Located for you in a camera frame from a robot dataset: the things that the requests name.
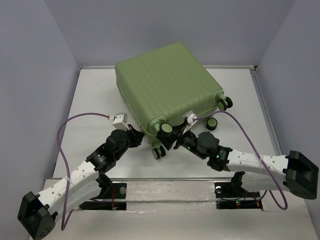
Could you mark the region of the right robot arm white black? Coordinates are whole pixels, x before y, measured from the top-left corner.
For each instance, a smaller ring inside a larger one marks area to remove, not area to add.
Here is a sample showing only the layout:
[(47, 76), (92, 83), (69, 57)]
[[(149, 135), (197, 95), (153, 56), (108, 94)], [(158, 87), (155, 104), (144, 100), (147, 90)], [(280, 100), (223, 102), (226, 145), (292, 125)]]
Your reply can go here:
[(319, 167), (299, 151), (287, 155), (246, 153), (220, 145), (208, 131), (195, 135), (187, 127), (163, 123), (156, 138), (167, 150), (183, 147), (218, 172), (233, 172), (230, 190), (235, 196), (248, 192), (282, 190), (315, 200)]

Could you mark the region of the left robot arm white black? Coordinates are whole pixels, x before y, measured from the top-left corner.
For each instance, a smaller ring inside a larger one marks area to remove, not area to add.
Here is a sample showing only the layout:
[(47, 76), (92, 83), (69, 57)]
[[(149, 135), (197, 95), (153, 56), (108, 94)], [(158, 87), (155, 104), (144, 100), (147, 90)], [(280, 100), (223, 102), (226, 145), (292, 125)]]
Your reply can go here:
[(115, 129), (86, 160), (51, 187), (38, 193), (28, 192), (21, 200), (17, 219), (34, 240), (42, 240), (87, 200), (110, 194), (112, 181), (106, 176), (129, 148), (141, 145), (144, 133), (131, 125)]

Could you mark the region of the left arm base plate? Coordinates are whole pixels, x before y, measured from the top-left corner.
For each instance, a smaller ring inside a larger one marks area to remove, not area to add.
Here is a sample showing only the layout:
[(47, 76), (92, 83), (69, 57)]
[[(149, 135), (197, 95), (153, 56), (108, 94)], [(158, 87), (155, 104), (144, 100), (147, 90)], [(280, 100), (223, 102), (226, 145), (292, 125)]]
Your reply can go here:
[(127, 209), (127, 183), (113, 182), (111, 187), (103, 188), (98, 196), (79, 205), (81, 210), (125, 211)]

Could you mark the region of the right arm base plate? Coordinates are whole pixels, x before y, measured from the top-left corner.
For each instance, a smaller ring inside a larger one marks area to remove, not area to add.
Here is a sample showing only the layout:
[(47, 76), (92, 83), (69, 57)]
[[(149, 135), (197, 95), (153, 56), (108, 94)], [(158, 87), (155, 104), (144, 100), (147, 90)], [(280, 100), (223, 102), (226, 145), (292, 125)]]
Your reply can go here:
[(263, 209), (259, 192), (249, 192), (243, 188), (232, 188), (230, 182), (215, 182), (214, 193), (218, 210)]

